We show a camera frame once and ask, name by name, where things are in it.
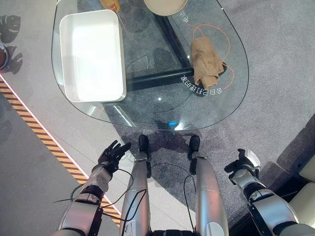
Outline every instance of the black wire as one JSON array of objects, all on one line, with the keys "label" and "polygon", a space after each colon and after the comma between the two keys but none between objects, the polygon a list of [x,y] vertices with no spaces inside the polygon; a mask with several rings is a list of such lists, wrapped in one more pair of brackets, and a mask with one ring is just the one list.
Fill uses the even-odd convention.
[{"label": "black wire", "polygon": [[[137,212],[137,210],[138,210],[138,207],[140,206],[140,203],[142,202],[142,199],[143,199],[144,195],[145,195],[146,192],[147,192],[146,189],[143,189],[143,190],[144,190],[144,193],[143,193],[143,195],[142,195],[142,197],[141,197],[141,199],[140,199],[140,201],[139,201],[139,203],[138,203],[138,206],[137,206],[137,208],[136,208],[136,211],[135,211],[134,214],[133,214],[133,217],[132,217],[130,220],[132,220],[132,219],[134,218],[134,216],[136,215],[136,212]],[[130,212],[130,210],[131,210],[133,201],[135,200],[136,196],[134,196],[134,198],[133,198],[133,200],[132,200],[132,202],[131,202],[131,204],[130,204],[130,206],[129,206],[129,209],[128,209],[127,214],[126,214],[126,219],[128,218],[129,212]],[[122,236],[124,236],[124,234],[125,234],[125,226],[126,226],[126,221],[124,221],[123,230],[122,230]]]},{"label": "black wire", "polygon": [[73,198],[58,200],[58,201],[54,201],[53,203],[59,203],[59,202],[64,202],[64,201],[69,201],[69,200],[73,200]]},{"label": "black wire", "polygon": [[70,201],[71,201],[71,202],[73,202],[73,194],[74,194],[74,192],[75,192],[77,189],[79,189],[80,187],[82,187],[82,186],[83,186],[83,183],[80,184],[79,186],[75,187],[75,189],[72,190],[71,195],[70,195]]},{"label": "black wire", "polygon": [[189,211],[189,206],[188,206],[188,202],[187,202],[186,191],[185,191],[185,183],[186,183],[187,178],[189,178],[189,177],[192,177],[192,179],[193,179],[192,175],[189,175],[189,176],[187,176],[185,178],[185,180],[184,180],[184,196],[185,196],[185,201],[186,201],[186,206],[187,206],[187,210],[188,210],[188,215],[189,215],[192,231],[194,231],[194,227],[193,227],[193,224],[192,224],[191,215],[190,215],[190,211]]},{"label": "black wire", "polygon": [[134,200],[136,199],[137,195],[138,195],[139,193],[143,192],[143,191],[145,191],[145,192],[144,192],[144,194],[142,195],[142,197],[141,197],[141,199],[140,199],[140,201],[139,201],[139,203],[138,203],[138,205],[137,205],[136,211],[135,211],[135,213],[133,214],[133,216],[131,217],[131,219],[127,220],[128,214],[126,215],[126,218],[125,218],[125,219],[122,219],[122,218],[119,218],[119,217],[116,217],[116,216],[113,216],[113,215],[109,215],[109,214],[106,214],[106,213],[103,213],[103,215],[107,215],[107,216],[109,216],[109,217],[111,217],[111,218],[114,218],[114,219],[116,219],[116,220],[121,220],[121,221],[124,221],[124,222],[128,222],[128,221],[132,220],[132,219],[135,217],[136,213],[137,213],[137,210],[138,210],[138,208],[139,208],[139,206],[140,206],[140,203],[141,203],[141,201],[142,201],[144,195],[145,195],[146,192],[147,192],[147,189],[142,189],[142,190],[140,190],[140,191],[138,191],[138,192],[136,193],[136,195],[133,197],[132,202],[131,202],[131,204],[130,204],[130,207],[129,207],[129,209],[128,209],[128,211],[131,209],[132,204],[133,204]]},{"label": "black wire", "polygon": [[295,194],[295,193],[297,193],[297,192],[299,192],[299,191],[294,191],[294,192],[291,192],[291,193],[287,193],[287,194],[282,195],[282,196],[280,196],[280,197],[281,197],[281,198],[284,198],[284,197],[290,196],[290,195],[292,195],[292,194]]},{"label": "black wire", "polygon": [[161,162],[161,163],[154,164],[151,168],[153,168],[154,166],[164,165],[164,164],[170,165],[170,166],[176,166],[176,167],[178,167],[178,168],[180,168],[180,169],[186,171],[186,173],[189,175],[188,170],[186,170],[184,167],[181,167],[181,166],[178,166],[178,165],[175,165],[175,164],[171,164],[171,163],[168,163],[168,162]]},{"label": "black wire", "polygon": [[170,166],[176,166],[176,167],[178,167],[178,168],[184,170],[189,176],[192,177],[193,186],[194,186],[195,192],[196,192],[195,179],[194,179],[193,176],[188,172],[188,170],[186,170],[184,167],[181,167],[181,166],[178,166],[178,165],[175,165],[175,164],[171,164],[171,163],[168,163],[168,162],[161,162],[161,163],[154,164],[151,168],[153,168],[154,166],[163,165],[163,164],[167,164],[167,165],[170,165]]},{"label": "black wire", "polygon": [[113,203],[111,203],[111,204],[109,204],[109,205],[106,205],[106,206],[102,206],[101,208],[105,208],[105,207],[109,207],[109,206],[111,206],[111,205],[113,205],[113,204],[115,204],[116,202],[118,202],[122,197],[123,197],[123,195],[125,195],[126,194],[126,192],[132,187],[132,185],[133,185],[133,181],[134,181],[134,179],[133,179],[133,176],[132,176],[132,174],[130,174],[128,171],[125,171],[125,170],[122,170],[122,169],[118,169],[119,171],[123,171],[123,172],[126,172],[127,174],[129,174],[130,175],[130,177],[131,177],[131,185],[127,188],[127,190],[116,200],[116,201],[114,201]]},{"label": "black wire", "polygon": [[255,175],[256,175],[256,178],[259,179],[259,176],[258,176],[259,175],[259,169],[255,169]]},{"label": "black wire", "polygon": [[189,206],[188,206],[188,202],[187,202],[187,197],[186,197],[185,183],[186,183],[187,178],[188,178],[188,177],[191,177],[191,178],[192,178],[192,182],[193,182],[193,186],[194,186],[194,189],[195,189],[195,192],[196,192],[195,179],[193,178],[193,176],[192,176],[185,168],[183,168],[183,167],[181,167],[181,166],[178,166],[178,165],[175,165],[175,164],[171,164],[171,163],[167,163],[167,162],[162,162],[162,163],[154,164],[154,165],[152,166],[152,168],[153,168],[154,166],[163,165],[163,164],[167,164],[167,165],[170,165],[170,166],[176,166],[176,167],[178,167],[178,168],[184,170],[184,171],[188,174],[188,176],[187,176],[187,177],[185,178],[185,180],[184,180],[184,197],[185,197],[185,201],[186,201],[186,206],[187,206],[187,210],[188,210],[188,215],[189,215],[189,219],[190,219],[192,231],[194,231],[194,227],[193,227],[193,223],[192,223],[191,215],[190,215],[190,211],[189,211]]}]

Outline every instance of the beige cloth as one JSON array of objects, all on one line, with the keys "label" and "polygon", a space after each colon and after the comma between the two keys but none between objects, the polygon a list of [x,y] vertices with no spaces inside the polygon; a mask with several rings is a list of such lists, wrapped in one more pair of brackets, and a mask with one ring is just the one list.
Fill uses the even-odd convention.
[{"label": "beige cloth", "polygon": [[191,43],[192,66],[195,84],[202,83],[205,89],[218,84],[223,65],[208,37],[194,39]]}]

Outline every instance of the white plastic tray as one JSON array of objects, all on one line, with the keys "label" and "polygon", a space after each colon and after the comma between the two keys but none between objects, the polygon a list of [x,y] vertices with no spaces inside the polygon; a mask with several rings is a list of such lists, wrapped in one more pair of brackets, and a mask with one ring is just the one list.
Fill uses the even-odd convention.
[{"label": "white plastic tray", "polygon": [[124,99],[126,75],[121,29],[111,10],[71,14],[60,22],[64,90],[72,102]]}]

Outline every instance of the oval glass tabletop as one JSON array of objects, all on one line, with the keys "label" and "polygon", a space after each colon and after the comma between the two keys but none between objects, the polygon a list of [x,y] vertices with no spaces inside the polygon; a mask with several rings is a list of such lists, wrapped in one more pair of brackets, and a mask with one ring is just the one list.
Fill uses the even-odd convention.
[{"label": "oval glass tabletop", "polygon": [[[119,2],[126,97],[119,102],[69,102],[93,118],[153,130],[204,128],[237,109],[248,87],[248,61],[242,41],[218,1],[188,0],[180,12],[168,17],[155,15],[143,0]],[[68,14],[102,9],[99,0],[58,1],[52,64],[63,94],[60,21]],[[194,84],[190,58],[193,38],[202,36],[210,38],[224,64],[218,84],[208,90]]]}]

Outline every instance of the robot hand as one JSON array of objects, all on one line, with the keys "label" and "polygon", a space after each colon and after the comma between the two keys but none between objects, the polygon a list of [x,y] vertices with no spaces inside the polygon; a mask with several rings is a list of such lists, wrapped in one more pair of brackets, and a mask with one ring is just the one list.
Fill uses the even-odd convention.
[{"label": "robot hand", "polygon": [[98,158],[98,164],[93,167],[92,172],[96,168],[102,166],[105,168],[105,170],[107,170],[111,177],[113,176],[113,173],[118,170],[118,163],[120,159],[131,147],[131,143],[126,143],[123,146],[117,143],[118,141],[115,140],[108,148],[104,150],[102,155]]},{"label": "robot hand", "polygon": [[236,185],[236,183],[233,181],[233,177],[240,169],[248,170],[252,176],[258,179],[258,173],[260,170],[260,160],[258,159],[258,157],[251,150],[244,150],[241,148],[237,150],[239,151],[239,159],[233,161],[224,168],[225,172],[232,172],[232,174],[229,175],[229,179],[234,185]]}]

